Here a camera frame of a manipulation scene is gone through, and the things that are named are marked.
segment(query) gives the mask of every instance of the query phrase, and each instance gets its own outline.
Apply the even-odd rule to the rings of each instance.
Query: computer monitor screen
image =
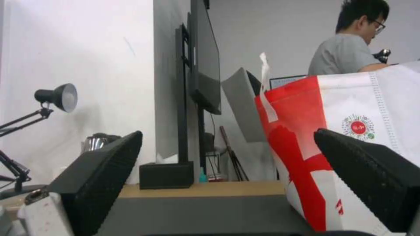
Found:
[[[270,89],[276,89],[278,87],[284,86],[288,83],[295,82],[296,80],[300,80],[306,77],[307,75],[273,78],[270,79]]]
[[[203,0],[191,0],[190,24],[190,95],[208,112],[221,114],[219,49]]]

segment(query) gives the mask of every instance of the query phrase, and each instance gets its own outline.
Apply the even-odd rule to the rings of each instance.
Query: gray t-shirt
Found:
[[[372,56],[362,37],[337,34],[324,41],[315,52],[308,75],[347,74],[380,63]]]

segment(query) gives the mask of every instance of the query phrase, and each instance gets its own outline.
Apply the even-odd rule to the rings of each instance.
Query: printed logo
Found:
[[[344,215],[343,204],[341,203],[341,199],[336,204],[336,209],[339,212],[339,215]]]
[[[375,138],[373,122],[364,115],[351,115],[342,123],[344,134],[352,138],[366,141]]]

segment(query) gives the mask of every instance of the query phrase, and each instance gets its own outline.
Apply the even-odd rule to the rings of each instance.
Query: black hair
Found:
[[[382,14],[388,18],[389,5],[385,0],[344,0],[336,27],[336,33],[349,28],[355,20],[366,15],[373,22]]]

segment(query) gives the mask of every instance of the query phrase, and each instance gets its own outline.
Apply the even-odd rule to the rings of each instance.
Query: red and white bag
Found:
[[[313,133],[327,128],[383,144],[420,166],[420,62],[312,76],[265,91],[269,66],[261,59],[255,102],[289,203],[316,231],[391,234],[332,170]]]

